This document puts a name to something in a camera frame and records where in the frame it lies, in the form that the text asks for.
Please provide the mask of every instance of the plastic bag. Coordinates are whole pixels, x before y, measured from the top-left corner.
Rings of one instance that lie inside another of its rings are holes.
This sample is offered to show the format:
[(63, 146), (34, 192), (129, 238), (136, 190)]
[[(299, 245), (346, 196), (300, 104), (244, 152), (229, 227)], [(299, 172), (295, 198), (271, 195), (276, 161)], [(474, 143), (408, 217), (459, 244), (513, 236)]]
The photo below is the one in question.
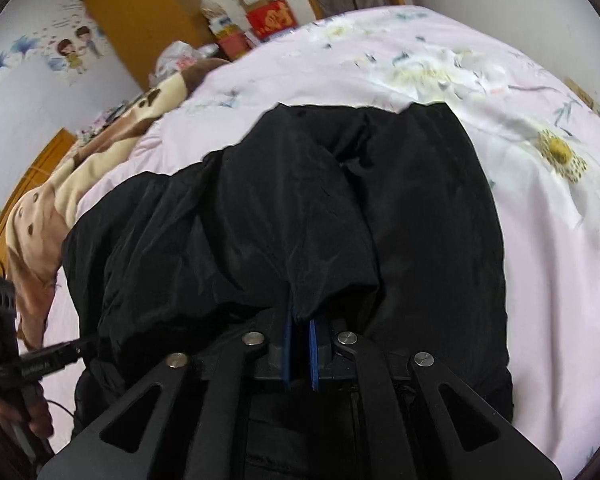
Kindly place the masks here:
[(205, 56), (183, 41), (174, 41), (162, 51), (155, 64), (155, 74), (149, 76), (149, 85), (156, 86), (169, 76), (193, 65)]
[(200, 1), (200, 12), (208, 21), (226, 16), (224, 9), (211, 0)]

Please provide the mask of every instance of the silver bolt head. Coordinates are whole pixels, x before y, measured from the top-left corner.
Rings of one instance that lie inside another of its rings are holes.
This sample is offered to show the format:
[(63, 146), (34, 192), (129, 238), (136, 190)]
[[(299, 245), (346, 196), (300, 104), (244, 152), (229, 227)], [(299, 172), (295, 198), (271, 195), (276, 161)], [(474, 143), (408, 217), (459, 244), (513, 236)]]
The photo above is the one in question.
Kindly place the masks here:
[(353, 345), (358, 341), (358, 336), (353, 332), (340, 332), (338, 334), (338, 341), (343, 345)]
[(242, 342), (249, 346), (261, 345), (264, 343), (264, 335), (260, 332), (247, 332), (242, 336)]
[(170, 368), (182, 368), (189, 363), (189, 358), (186, 354), (180, 352), (174, 352), (173, 354), (167, 355), (167, 366)]
[(414, 355), (413, 360), (416, 361), (418, 366), (429, 367), (433, 364), (433, 355), (427, 352), (418, 352)]

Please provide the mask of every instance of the cartoon couple sticker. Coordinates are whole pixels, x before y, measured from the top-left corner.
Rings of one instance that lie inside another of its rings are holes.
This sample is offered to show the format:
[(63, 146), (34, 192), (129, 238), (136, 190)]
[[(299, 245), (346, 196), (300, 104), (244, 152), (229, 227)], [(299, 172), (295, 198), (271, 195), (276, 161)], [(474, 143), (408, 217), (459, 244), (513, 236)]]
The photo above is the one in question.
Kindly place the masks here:
[[(93, 41), (93, 35), (91, 34), (91, 29), (89, 29), (89, 27), (77, 28), (75, 35), (81, 42), (84, 43), (84, 48), (88, 48), (89, 51), (96, 57), (96, 59), (100, 59), (102, 57), (102, 54)], [(75, 70), (78, 74), (81, 74), (87, 70), (84, 67), (84, 63), (80, 59), (80, 54), (78, 54), (78, 50), (76, 49), (73, 41), (59, 41), (58, 46), (56, 46), (56, 50), (60, 56), (64, 57), (69, 69)]]

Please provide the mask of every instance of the dresser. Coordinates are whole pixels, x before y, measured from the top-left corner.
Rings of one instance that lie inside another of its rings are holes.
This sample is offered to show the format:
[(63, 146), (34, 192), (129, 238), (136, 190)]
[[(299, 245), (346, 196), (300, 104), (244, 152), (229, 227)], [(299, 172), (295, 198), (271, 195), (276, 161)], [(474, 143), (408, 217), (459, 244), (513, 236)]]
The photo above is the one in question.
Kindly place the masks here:
[(84, 0), (122, 63), (144, 90), (160, 53), (173, 41), (214, 43), (200, 0)]

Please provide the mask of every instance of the beige blanket with brown spots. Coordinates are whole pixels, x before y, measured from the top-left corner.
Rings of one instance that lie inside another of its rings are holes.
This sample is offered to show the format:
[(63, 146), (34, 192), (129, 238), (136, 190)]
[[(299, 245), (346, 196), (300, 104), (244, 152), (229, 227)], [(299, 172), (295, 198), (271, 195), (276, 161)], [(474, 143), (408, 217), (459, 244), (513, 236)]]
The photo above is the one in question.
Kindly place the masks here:
[(154, 121), (177, 108), (208, 72), (225, 63), (202, 60), (161, 82), (13, 207), (6, 225), (7, 272), (16, 289), (16, 308), (28, 346), (42, 346), (62, 242), (74, 226), (80, 199), (104, 174), (127, 160)]

